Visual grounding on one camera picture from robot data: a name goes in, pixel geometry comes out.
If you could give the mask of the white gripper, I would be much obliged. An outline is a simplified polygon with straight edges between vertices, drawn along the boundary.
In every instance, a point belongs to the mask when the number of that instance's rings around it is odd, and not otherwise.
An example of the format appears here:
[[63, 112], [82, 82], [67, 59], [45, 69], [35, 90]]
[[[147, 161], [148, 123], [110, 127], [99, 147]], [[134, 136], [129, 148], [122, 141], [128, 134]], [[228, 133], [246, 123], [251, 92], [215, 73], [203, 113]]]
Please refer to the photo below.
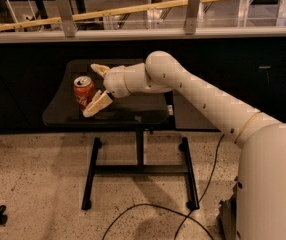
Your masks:
[[123, 65], [109, 68], [106, 65], [91, 64], [90, 67], [94, 72], [104, 77], [103, 85], [107, 91], [98, 90], [92, 101], [83, 111], [86, 118], [92, 117], [99, 111], [108, 107], [112, 102], [109, 93], [115, 98], [123, 98], [130, 95], [125, 83], [125, 67]]

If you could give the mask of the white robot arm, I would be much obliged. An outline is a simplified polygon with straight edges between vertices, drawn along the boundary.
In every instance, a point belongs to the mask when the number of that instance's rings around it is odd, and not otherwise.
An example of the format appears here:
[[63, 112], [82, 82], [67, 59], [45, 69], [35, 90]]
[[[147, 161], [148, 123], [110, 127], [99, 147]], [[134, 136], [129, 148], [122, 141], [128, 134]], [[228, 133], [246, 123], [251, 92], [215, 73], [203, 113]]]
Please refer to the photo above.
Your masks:
[[164, 51], [152, 52], [143, 63], [132, 66], [93, 64], [91, 68], [104, 78], [105, 90], [87, 105], [86, 117], [114, 98], [174, 89], [233, 139], [242, 149], [235, 240], [286, 240], [286, 123], [193, 75]]

